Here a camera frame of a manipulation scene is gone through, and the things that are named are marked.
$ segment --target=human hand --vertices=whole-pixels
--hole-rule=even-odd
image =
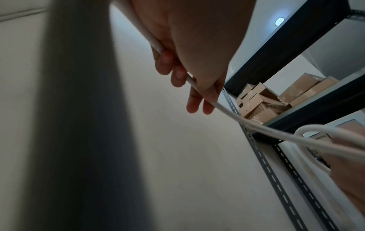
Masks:
[[[364,127],[351,126],[345,129],[365,136]],[[332,138],[332,142],[348,147],[356,147],[336,138]],[[333,181],[365,216],[365,164],[333,155],[324,155],[323,158],[331,166]]]
[[[166,48],[153,51],[156,70],[172,71],[171,83],[181,87],[187,71],[197,81],[187,111],[211,114],[221,92],[228,64],[246,34],[256,0],[130,0],[146,28]]]

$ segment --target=wire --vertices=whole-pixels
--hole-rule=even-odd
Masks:
[[[134,9],[131,7],[128,1],[118,1],[115,2],[115,6],[119,8],[119,10],[129,19],[129,21],[137,28],[137,30],[147,39],[147,41],[151,44],[151,46],[158,52],[162,53],[164,50],[163,45],[159,42],[159,40],[152,35],[149,30],[146,29],[146,27],[142,24],[139,17],[135,13]],[[188,74],[187,75],[187,82],[195,89],[197,89],[197,85],[195,80]],[[246,128],[249,128],[251,130],[255,130],[259,133],[262,133],[264,135],[279,139],[279,140],[287,140],[295,143],[298,146],[298,149],[301,151],[301,156],[305,159],[308,159],[312,164],[314,164],[316,167],[318,167],[320,170],[324,171],[327,174],[330,174],[330,169],[318,162],[312,155],[310,155],[306,149],[306,147],[309,148],[315,148],[317,150],[324,151],[328,153],[329,155],[336,155],[340,157],[344,157],[347,159],[351,159],[354,161],[361,161],[365,163],[365,151],[352,148],[352,147],[346,147],[341,146],[333,143],[318,141],[314,139],[309,139],[303,137],[303,134],[309,131],[312,132],[325,132],[328,133],[331,137],[340,138],[344,141],[347,141],[351,144],[358,145],[362,148],[365,148],[365,137],[362,135],[359,135],[354,132],[350,132],[345,129],[341,128],[331,128],[326,127],[324,125],[306,125],[303,127],[300,127],[296,130],[296,132],[293,134],[275,130],[260,124],[257,124],[253,121],[250,121],[248,119],[244,119],[236,114],[234,114],[232,111],[224,107],[223,105],[216,103],[211,103],[215,108],[217,108],[219,111],[223,112],[233,120],[237,121],[239,124],[244,125]]]

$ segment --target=shelving unit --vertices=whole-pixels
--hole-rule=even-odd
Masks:
[[[223,94],[232,111],[239,114],[232,97],[238,96],[247,83],[267,81],[340,21],[365,21],[364,15],[363,11],[350,9],[347,0],[308,0],[226,82]],[[361,110],[365,108],[363,99],[365,68],[264,125],[294,133],[303,125],[327,124]],[[338,215],[339,212],[353,215],[356,210],[329,176],[322,176],[321,180],[341,198],[341,204],[330,205],[319,193],[316,183],[305,175],[306,167],[296,160],[295,146],[257,132],[250,133],[244,126],[241,128],[296,230],[330,231],[345,227],[361,230]]]

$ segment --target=cable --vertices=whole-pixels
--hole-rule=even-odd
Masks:
[[[146,38],[146,40],[150,43],[150,45],[158,52],[162,53],[164,50],[163,45],[159,42],[159,40],[152,35],[149,30],[146,29],[146,27],[142,24],[139,17],[135,13],[134,9],[131,7],[128,1],[117,1],[114,3],[115,6],[119,8],[119,10],[129,19],[129,21],[137,28],[137,30]],[[187,82],[195,89],[197,89],[195,80],[188,74],[187,75]],[[340,138],[344,141],[347,141],[351,144],[358,145],[362,148],[365,148],[365,137],[350,132],[345,129],[341,128],[331,128],[326,127],[323,125],[306,125],[303,127],[300,127],[296,130],[296,132],[293,134],[282,132],[279,130],[275,130],[269,127],[265,127],[263,125],[257,124],[255,122],[252,122],[248,119],[244,119],[233,112],[231,112],[229,109],[224,107],[223,105],[219,104],[218,102],[212,103],[212,105],[217,108],[219,111],[223,112],[233,120],[237,121],[239,124],[244,125],[246,128],[249,128],[251,130],[255,130],[259,133],[262,133],[264,135],[279,139],[279,140],[287,140],[295,143],[299,150],[301,151],[301,156],[305,159],[308,159],[312,164],[314,164],[316,167],[318,167],[320,170],[324,171],[327,174],[330,174],[330,169],[318,162],[312,155],[310,155],[306,149],[306,147],[309,148],[315,148],[317,150],[324,151],[328,153],[329,155],[336,155],[340,157],[344,157],[347,159],[351,159],[354,161],[361,161],[365,163],[365,151],[351,148],[351,147],[345,147],[333,143],[327,143],[323,141],[318,141],[314,139],[309,139],[303,137],[303,134],[309,131],[312,132],[325,132],[328,133],[331,137]]]

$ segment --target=round light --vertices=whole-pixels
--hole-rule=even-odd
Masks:
[[[284,18],[280,17],[277,20],[275,20],[275,26],[280,26],[284,22]]]

